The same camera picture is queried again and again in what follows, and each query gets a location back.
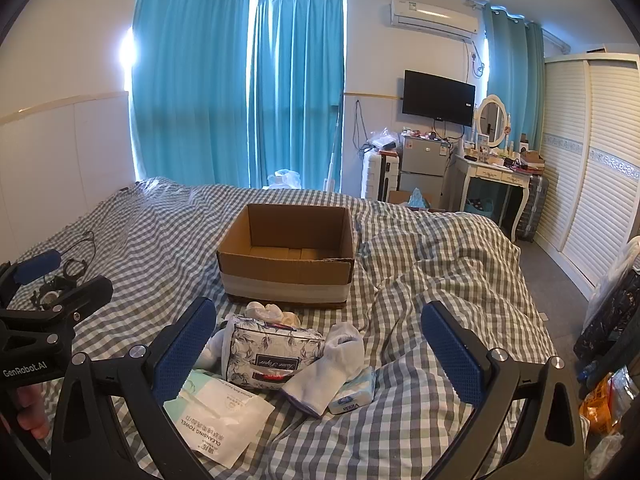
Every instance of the white wardrobe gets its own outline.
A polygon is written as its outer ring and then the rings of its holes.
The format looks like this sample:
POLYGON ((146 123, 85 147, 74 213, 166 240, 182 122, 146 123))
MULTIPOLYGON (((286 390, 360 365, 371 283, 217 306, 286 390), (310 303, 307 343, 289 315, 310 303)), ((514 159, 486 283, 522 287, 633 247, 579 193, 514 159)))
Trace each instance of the white wardrobe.
POLYGON ((540 145, 549 179, 536 242, 590 297, 640 217, 640 58, 581 54, 545 64, 540 145))

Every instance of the gray floor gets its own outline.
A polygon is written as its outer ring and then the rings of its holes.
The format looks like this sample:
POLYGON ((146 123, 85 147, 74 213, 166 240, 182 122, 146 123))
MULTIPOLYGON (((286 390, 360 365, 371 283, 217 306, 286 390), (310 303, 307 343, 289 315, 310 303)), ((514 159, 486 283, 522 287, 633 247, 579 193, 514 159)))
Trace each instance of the gray floor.
POLYGON ((549 321, 546 329, 558 355, 576 374, 582 364, 574 355, 574 343, 582 331, 587 300, 562 269, 535 242, 517 243, 520 269, 539 312, 549 321))

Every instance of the decorative border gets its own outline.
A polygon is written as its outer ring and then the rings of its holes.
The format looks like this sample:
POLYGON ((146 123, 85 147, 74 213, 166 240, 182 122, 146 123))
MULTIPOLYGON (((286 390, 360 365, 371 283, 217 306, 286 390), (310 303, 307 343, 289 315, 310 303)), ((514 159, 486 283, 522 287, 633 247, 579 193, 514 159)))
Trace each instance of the decorative border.
POLYGON ((545 133, 542 135, 542 141, 545 144, 549 144, 555 148, 560 148, 561 150, 567 150, 568 152, 575 153, 576 155, 582 154, 582 143, 577 140, 566 139, 565 137, 545 133))
POLYGON ((610 153, 602 152, 597 148, 589 148, 589 160, 607 166, 610 170, 617 171, 635 182, 640 180, 640 168, 610 153))

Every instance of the desk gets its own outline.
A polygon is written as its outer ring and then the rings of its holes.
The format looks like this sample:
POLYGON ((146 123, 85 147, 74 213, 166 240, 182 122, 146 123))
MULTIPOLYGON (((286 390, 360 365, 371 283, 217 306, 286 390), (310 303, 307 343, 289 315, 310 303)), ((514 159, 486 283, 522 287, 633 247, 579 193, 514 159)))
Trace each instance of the desk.
MULTIPOLYGON (((472 160, 468 160, 460 155, 455 155, 456 157, 456 174, 460 172, 464 175, 465 180, 462 186, 462 195, 460 197, 460 207, 457 209, 458 211, 465 210, 465 202, 466 202, 466 194, 469 188, 469 181, 472 178, 482 178, 483 180, 489 180, 491 182, 500 182, 501 184, 508 184, 507 195, 504 198, 504 203, 502 204, 502 209, 500 211, 500 220, 498 221, 498 225, 501 226, 502 218, 504 217, 504 209, 506 207, 507 202, 509 201, 509 197, 511 195, 511 189, 513 186, 522 188, 522 201, 520 202, 520 208, 518 208, 518 213, 516 215, 515 220, 513 221, 513 227, 511 228, 511 241, 515 243, 516 241, 516 227, 518 225, 518 221, 522 216, 522 212, 524 211, 524 206, 527 205, 527 200, 529 199, 529 179, 530 175, 523 173, 515 173, 514 171, 509 170, 508 168, 501 168, 500 166, 492 166, 491 164, 483 164, 482 162, 474 162, 472 160)), ((455 193, 451 193, 449 197, 449 209, 454 210, 454 200, 455 193)))

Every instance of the air conditioner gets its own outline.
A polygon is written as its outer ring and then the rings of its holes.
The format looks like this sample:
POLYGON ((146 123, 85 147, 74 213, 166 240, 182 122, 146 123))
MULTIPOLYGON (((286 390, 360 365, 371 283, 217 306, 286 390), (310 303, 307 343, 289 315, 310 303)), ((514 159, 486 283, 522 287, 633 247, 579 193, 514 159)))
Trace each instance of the air conditioner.
POLYGON ((478 19, 473 16, 408 0, 391 1, 391 24, 463 41, 478 33, 478 19))

